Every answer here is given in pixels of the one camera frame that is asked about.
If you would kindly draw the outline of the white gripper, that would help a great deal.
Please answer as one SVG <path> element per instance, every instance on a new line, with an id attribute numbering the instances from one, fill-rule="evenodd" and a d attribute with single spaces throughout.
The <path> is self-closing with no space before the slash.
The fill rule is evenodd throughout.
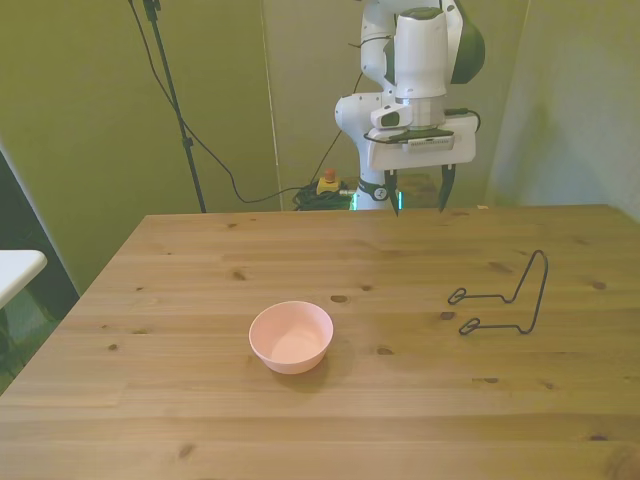
<path id="1" fill-rule="evenodd" d="M 385 187 L 396 216 L 399 215 L 395 170 L 442 166 L 438 209 L 443 212 L 451 195 L 457 164 L 476 155 L 477 116 L 447 117 L 443 125 L 429 129 L 371 129 L 367 134 L 367 166 L 384 171 Z"/>

